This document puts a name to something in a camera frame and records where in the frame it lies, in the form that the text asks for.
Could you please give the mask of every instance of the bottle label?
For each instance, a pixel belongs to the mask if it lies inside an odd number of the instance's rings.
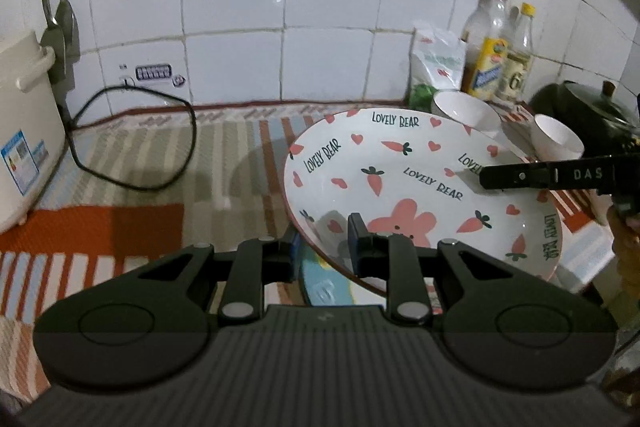
[[[529,73],[530,60],[518,60],[507,57],[502,68],[502,80],[498,96],[505,100],[516,101],[524,90],[524,82]]]
[[[507,55],[505,39],[485,39],[478,57],[469,94],[488,100],[498,87],[502,64]]]

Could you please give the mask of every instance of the white plate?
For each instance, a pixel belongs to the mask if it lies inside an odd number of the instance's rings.
[[[453,237],[548,280],[562,228],[546,192],[487,191],[478,182],[483,166],[518,162],[457,122],[399,108],[353,109],[318,121],[291,145],[284,195],[307,242],[348,276],[347,218],[359,212],[370,232],[402,233],[417,247]]]

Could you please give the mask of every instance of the cable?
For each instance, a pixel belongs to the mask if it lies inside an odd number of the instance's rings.
[[[130,183],[127,182],[123,182],[120,180],[116,180],[114,178],[111,178],[110,176],[107,176],[105,174],[101,174],[100,172],[94,171],[93,169],[90,169],[89,167],[87,167],[86,165],[84,165],[78,158],[78,154],[76,153],[76,145],[74,144],[74,140],[73,140],[73,131],[75,131],[77,129],[77,124],[78,124],[78,120],[80,120],[80,118],[82,117],[82,115],[84,115],[85,111],[87,110],[87,108],[89,108],[89,106],[95,102],[95,100],[97,100],[100,96],[104,95],[107,92],[110,91],[116,91],[116,90],[136,90],[136,91],[143,91],[149,94],[154,94],[156,96],[161,96],[163,98],[167,98],[169,100],[173,100],[174,102],[178,102],[181,103],[183,105],[186,106],[187,110],[189,111],[189,117],[191,120],[191,146],[189,147],[189,153],[187,155],[186,160],[184,161],[184,163],[182,164],[182,166],[178,169],[178,171],[167,181],[165,181],[164,183],[161,183],[159,185],[132,185]],[[179,98],[177,96],[173,96],[172,94],[167,94],[165,92],[160,92],[160,91],[156,91],[153,89],[147,89],[146,87],[138,87],[138,86],[109,86],[109,87],[105,87],[104,89],[101,89],[100,91],[98,91],[97,93],[95,93],[83,106],[82,109],[80,109],[80,111],[78,112],[78,114],[76,114],[75,117],[73,117],[71,119],[71,121],[69,121],[68,124],[65,125],[65,136],[66,136],[66,141],[69,144],[69,150],[71,151],[71,157],[74,159],[74,162],[76,163],[76,165],[78,166],[78,168],[84,172],[87,172],[89,174],[91,174],[92,176],[95,176],[98,179],[101,179],[103,181],[112,183],[114,185],[117,185],[118,187],[122,187],[122,188],[128,188],[129,190],[137,190],[138,192],[158,192],[159,190],[163,190],[167,187],[169,187],[170,185],[174,184],[175,182],[178,181],[178,179],[180,178],[180,176],[182,176],[184,174],[184,172],[187,170],[187,166],[189,165],[189,162],[191,161],[191,157],[193,156],[193,152],[196,149],[196,134],[197,134],[197,129],[196,129],[196,114],[195,111],[193,110],[193,105],[191,105],[189,102],[187,102],[186,100],[183,100],[182,98]]]

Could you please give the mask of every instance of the white bowl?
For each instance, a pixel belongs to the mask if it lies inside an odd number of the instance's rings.
[[[545,162],[577,160],[584,153],[584,144],[577,134],[544,114],[536,115],[531,123],[531,142],[538,158]]]
[[[463,123],[495,137],[501,130],[500,116],[487,103],[461,91],[439,91],[433,97],[431,112]]]

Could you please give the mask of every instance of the rice cooker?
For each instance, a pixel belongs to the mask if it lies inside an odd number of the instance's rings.
[[[54,60],[31,30],[0,40],[0,233],[26,217],[62,155]]]

